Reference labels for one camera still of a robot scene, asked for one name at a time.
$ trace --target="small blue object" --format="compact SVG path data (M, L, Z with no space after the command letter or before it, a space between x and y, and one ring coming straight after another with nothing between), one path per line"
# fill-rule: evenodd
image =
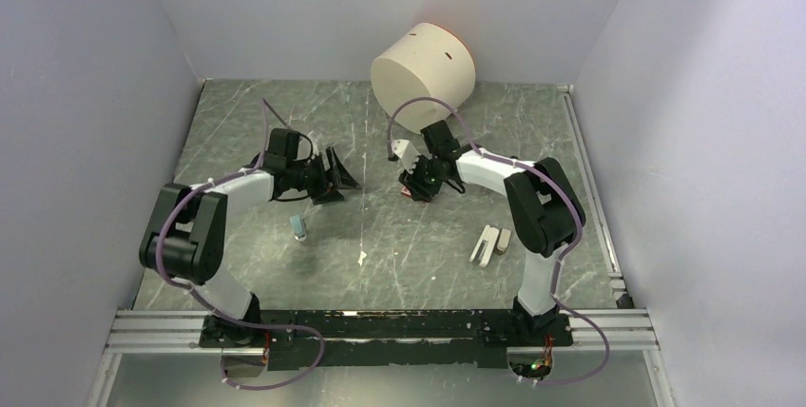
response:
M294 230L294 237L297 241L305 241L308 237L308 232L305 231L305 221L302 219L301 215L295 215L291 217L291 229Z

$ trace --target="black mounting plate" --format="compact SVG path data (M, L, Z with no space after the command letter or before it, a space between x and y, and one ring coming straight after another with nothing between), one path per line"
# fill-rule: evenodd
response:
M507 368L508 347L573 344L568 316L558 314L538 331L529 332L511 309L455 310L262 310L266 324L301 324L317 329L327 346L320 366L385 366L388 364L475 363L481 368ZM268 370L305 367L319 349L317 339L301 332L270 333ZM251 345L265 344L263 335ZM240 347L228 341L212 316L204 321L199 346Z

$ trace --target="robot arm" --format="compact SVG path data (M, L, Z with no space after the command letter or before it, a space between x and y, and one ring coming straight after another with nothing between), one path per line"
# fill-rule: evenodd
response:
M332 147L318 152L314 142L297 131L272 130L262 167L212 187L194 197L179 214L163 244L163 263L171 277L194 284L195 291L226 315L259 322L258 298L241 286L221 264L226 222L250 207L276 200L290 189L305 191L314 204L342 201L338 192L359 188ZM140 263L156 270L156 247L162 226L177 204L202 184L167 184L161 190L140 246Z
M515 307L520 306L536 326L551 320L557 312L550 296L554 263L560 249L573 240L576 231L566 205L538 177L485 158L468 145L461 146L445 122L423 128L422 134L431 158L421 155L408 141L393 141L393 160L400 160L404 168L399 181L409 188L415 201L430 202L442 184L459 193L465 192L464 184L476 184L506 196L515 233L527 249L524 279ZM585 212L555 159L521 163L533 165L560 186L585 224Z

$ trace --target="white cylinder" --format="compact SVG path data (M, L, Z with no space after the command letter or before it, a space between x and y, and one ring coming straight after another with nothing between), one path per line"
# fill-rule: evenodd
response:
M418 96L438 98L459 107L473 92L476 67L465 44L434 24L418 24L373 60L373 91L386 113ZM421 101L394 119L406 129L420 129L451 113L437 103Z

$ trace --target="metal frame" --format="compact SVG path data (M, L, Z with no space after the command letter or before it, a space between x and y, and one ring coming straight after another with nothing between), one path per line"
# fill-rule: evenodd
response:
M652 322L641 309L596 309L580 310L594 320L607 334L614 351L658 350ZM170 355L226 355L259 356L262 349L250 348L200 348L203 311L159 312L120 311L112 323L106 341L105 354L170 354ZM584 320L570 318L574 345L554 347L555 351L601 351L602 338ZM542 352L542 347L510 348L510 353Z
M592 219L597 227L597 236L603 249L605 265L609 271L614 297L626 292L619 261L616 258L610 229L607 225L602 200L596 188L585 143L579 128L570 89L572 86L557 86L566 106L566 120L572 133L572 142L579 155L579 166L585 193L593 202ZM666 377L661 348L655 330L644 309L591 309L580 310L595 321L607 335L611 351L642 351L646 370L658 407L675 407L674 393ZM95 383L90 391L87 407L104 407L111 393L121 358L126 354L169 355L223 355L259 356L259 348L200 348L199 336L207 312L200 311L119 311L112 323L106 348L99 364ZM569 351L602 351L602 338L583 320L570 318L574 344L571 347L555 347L558 353ZM542 352L542 347L510 347L510 354Z
M577 114L574 111L574 104L571 100L571 95L560 90L560 97L563 98L563 103L566 106L566 120L574 137L571 141L580 152L579 154L579 167L582 170L582 181L585 184L585 193L588 198L593 202L593 222L598 231L596 234L599 236L599 244L604 253L604 262L607 265L607 270L610 272L621 272L619 260L616 258L616 249L613 247L613 240L610 238L610 228L607 226L607 218L605 217L605 210L602 208L602 199L599 197L599 191L596 189L596 181L593 179L593 171L590 168L590 161L587 158L587 151L585 150L585 142L583 141L582 131L580 131L579 123L577 122Z

